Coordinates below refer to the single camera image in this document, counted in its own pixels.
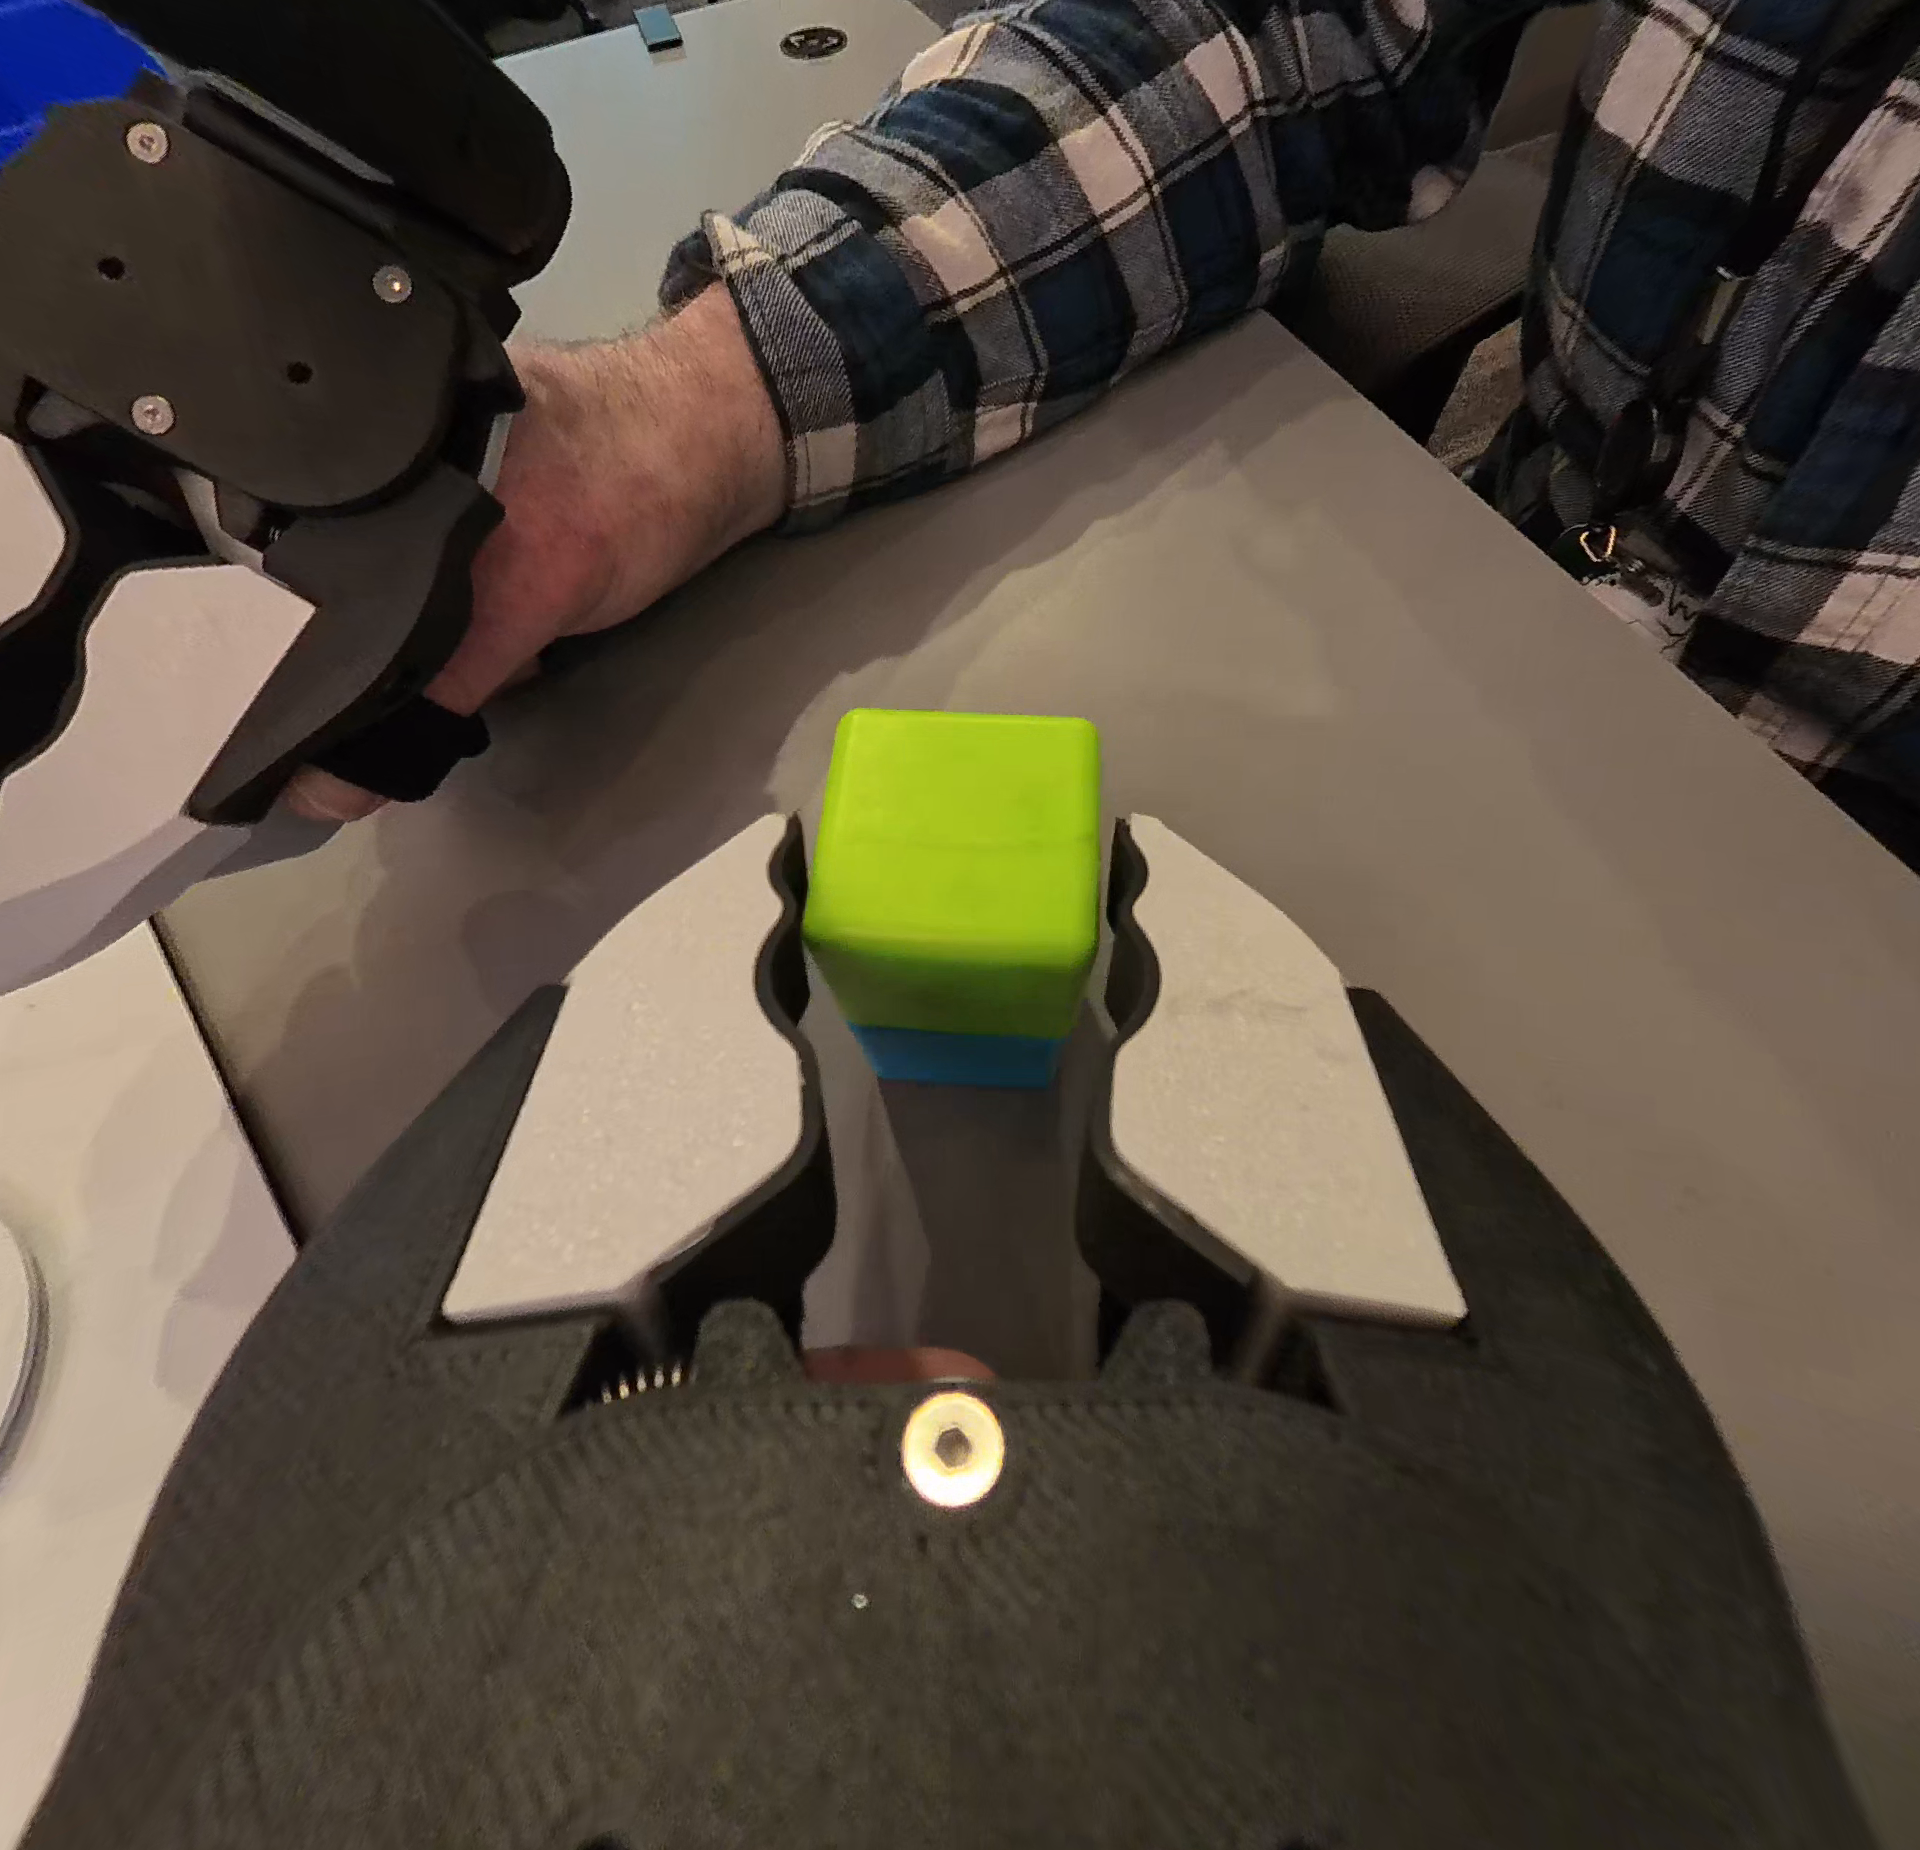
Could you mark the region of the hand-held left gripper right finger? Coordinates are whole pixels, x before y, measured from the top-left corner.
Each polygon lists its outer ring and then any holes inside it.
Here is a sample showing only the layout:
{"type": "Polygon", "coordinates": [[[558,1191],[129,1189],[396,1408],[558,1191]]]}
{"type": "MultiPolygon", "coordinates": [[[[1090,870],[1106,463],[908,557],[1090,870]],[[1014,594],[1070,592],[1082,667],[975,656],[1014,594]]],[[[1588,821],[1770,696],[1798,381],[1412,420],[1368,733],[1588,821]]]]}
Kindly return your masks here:
{"type": "Polygon", "coordinates": [[[1122,816],[1079,1245],[1111,1331],[1181,1302],[1211,1342],[1269,1316],[1457,1328],[1448,1258],[1334,959],[1162,818],[1122,816]]]}

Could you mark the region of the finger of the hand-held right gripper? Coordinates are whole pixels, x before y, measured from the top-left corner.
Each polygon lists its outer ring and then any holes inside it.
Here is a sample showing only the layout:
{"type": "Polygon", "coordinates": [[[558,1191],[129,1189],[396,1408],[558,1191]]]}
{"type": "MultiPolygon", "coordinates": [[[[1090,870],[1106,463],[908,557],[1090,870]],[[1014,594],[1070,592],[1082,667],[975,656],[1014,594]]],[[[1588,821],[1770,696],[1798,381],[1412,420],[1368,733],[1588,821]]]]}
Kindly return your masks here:
{"type": "Polygon", "coordinates": [[[115,944],[249,846],[187,801],[313,613],[231,564],[148,568],[108,592],[75,709],[4,779],[3,992],[115,944]]]}
{"type": "Polygon", "coordinates": [[[78,564],[78,518],[50,456],[3,437],[3,635],[47,619],[78,564]]]}

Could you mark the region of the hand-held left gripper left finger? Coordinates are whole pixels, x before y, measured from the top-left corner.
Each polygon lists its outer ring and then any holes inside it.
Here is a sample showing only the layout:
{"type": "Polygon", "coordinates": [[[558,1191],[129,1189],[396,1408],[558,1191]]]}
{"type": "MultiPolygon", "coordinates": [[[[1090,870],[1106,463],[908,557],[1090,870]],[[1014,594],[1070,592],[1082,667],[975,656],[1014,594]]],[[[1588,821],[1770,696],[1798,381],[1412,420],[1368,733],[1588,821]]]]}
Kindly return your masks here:
{"type": "Polygon", "coordinates": [[[444,1315],[621,1310],[695,1331],[755,1299],[799,1331],[834,1236],[809,1003],[805,827],[765,815],[566,976],[444,1315]]]}

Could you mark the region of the turquoise cube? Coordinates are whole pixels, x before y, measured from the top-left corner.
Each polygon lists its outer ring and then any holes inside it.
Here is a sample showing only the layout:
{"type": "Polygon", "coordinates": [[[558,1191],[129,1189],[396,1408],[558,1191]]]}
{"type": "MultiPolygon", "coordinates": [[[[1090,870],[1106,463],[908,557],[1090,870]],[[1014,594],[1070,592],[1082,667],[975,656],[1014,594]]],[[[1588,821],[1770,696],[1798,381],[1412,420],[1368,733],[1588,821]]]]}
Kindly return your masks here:
{"type": "Polygon", "coordinates": [[[941,1088],[1047,1089],[1068,1043],[1066,1037],[870,1024],[850,1024],[850,1030],[882,1080],[941,1088]]]}

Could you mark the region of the green cube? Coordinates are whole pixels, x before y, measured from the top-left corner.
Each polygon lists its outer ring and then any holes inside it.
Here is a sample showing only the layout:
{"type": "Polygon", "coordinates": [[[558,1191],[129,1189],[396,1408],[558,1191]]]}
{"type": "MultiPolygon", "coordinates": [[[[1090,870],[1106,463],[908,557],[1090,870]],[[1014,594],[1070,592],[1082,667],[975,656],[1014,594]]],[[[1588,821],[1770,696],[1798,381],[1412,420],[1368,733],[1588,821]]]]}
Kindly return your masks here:
{"type": "Polygon", "coordinates": [[[852,1026],[1062,1041],[1099,950],[1099,894],[1094,721],[839,719],[805,943],[852,1026]]]}

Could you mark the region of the grey desk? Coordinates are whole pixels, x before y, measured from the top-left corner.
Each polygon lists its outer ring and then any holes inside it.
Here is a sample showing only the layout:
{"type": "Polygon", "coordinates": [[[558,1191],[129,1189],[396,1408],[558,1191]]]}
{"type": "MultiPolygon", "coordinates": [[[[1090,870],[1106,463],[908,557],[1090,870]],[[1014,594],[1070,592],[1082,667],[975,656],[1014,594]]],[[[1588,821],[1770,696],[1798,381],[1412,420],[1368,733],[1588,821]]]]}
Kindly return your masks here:
{"type": "Polygon", "coordinates": [[[1915,875],[1264,317],[736,552],[433,801],[181,899],[296,1222],[661,882],[816,818],[852,707],[1094,719],[1107,813],[1393,999],[1659,1316],[1915,1846],[1915,875]]]}

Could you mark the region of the person's right hand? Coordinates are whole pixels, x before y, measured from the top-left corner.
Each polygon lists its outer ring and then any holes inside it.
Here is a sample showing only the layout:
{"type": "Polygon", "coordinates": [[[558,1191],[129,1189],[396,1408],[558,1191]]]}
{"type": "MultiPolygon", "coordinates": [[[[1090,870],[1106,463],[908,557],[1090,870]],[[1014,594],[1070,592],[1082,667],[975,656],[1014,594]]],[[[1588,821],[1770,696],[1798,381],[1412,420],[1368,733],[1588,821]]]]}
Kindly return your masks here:
{"type": "Polygon", "coordinates": [[[786,447],[731,293],[608,341],[510,345],[525,403],[467,634],[426,696],[480,712],[562,638],[608,632],[786,511],[786,447]]]}

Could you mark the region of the blue plastic bin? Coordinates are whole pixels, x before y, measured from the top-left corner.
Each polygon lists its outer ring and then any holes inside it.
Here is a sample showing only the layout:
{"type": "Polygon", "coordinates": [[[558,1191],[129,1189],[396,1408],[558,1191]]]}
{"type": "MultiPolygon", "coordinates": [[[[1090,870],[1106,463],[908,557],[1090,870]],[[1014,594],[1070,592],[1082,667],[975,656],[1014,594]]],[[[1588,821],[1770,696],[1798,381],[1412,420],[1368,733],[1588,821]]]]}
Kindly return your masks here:
{"type": "Polygon", "coordinates": [[[163,63],[79,0],[3,0],[3,163],[60,107],[123,97],[163,63]]]}

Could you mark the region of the grey table with grommet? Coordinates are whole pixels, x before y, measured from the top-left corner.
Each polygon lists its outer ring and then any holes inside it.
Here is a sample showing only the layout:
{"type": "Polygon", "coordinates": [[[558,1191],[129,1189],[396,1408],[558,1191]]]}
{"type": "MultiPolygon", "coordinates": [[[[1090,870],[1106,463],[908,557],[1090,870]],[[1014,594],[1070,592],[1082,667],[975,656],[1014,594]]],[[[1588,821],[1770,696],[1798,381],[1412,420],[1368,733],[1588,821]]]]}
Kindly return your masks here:
{"type": "Polygon", "coordinates": [[[823,124],[872,109],[938,37],[910,0],[724,0],[679,26],[663,52],[628,22],[503,58],[573,183],[559,250],[515,289],[519,341],[646,323],[674,244],[708,210],[739,210],[823,124]]]}

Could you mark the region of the grey chair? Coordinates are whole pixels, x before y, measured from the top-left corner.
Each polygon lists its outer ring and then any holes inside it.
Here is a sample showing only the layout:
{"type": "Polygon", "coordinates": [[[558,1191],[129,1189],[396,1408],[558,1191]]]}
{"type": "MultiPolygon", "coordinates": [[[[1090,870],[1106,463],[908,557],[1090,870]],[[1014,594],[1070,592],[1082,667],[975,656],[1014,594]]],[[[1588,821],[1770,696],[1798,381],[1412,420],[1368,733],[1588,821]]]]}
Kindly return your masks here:
{"type": "Polygon", "coordinates": [[[1518,41],[1484,152],[1450,204],[1393,230],[1328,230],[1275,314],[1409,437],[1433,436],[1473,352],[1524,281],[1596,1],[1537,15],[1518,41]]]}

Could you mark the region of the person's torso in plaid shirt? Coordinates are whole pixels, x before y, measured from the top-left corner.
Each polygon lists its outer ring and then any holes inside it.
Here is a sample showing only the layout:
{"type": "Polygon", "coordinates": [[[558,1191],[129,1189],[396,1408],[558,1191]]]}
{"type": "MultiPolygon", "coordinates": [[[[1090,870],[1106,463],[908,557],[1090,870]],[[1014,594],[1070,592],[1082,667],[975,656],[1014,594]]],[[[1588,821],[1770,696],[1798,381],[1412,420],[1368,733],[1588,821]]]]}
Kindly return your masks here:
{"type": "Polygon", "coordinates": [[[1598,0],[1471,487],[1915,850],[1915,0],[1598,0]]]}

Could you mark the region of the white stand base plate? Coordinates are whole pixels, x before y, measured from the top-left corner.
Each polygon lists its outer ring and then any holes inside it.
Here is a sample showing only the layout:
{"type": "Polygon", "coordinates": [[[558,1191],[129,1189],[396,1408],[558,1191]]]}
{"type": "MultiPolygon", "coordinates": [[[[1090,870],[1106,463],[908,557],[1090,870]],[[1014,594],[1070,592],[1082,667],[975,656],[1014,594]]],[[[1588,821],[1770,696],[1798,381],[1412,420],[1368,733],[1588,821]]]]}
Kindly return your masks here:
{"type": "Polygon", "coordinates": [[[4,997],[3,1840],[205,1395],[296,1243],[148,927],[4,997]]]}

